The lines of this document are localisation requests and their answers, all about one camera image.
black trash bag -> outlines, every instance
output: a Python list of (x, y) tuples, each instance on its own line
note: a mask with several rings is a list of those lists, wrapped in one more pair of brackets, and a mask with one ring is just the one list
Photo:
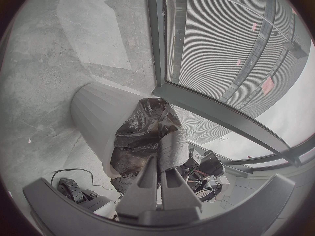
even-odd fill
[(131, 117), (116, 132), (111, 165), (122, 176), (135, 175), (149, 156), (157, 152), (160, 139), (180, 129), (178, 116), (166, 100), (140, 100)]

sky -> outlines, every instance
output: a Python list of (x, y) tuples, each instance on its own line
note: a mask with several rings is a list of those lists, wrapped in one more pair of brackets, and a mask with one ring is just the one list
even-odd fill
[[(315, 47), (311, 42), (310, 54), (300, 77), (280, 100), (256, 120), (275, 132), (289, 146), (295, 146), (315, 133), (314, 96)], [(224, 140), (216, 139), (203, 144), (202, 147), (233, 160), (272, 154), (269, 150), (234, 132), (224, 136)]]

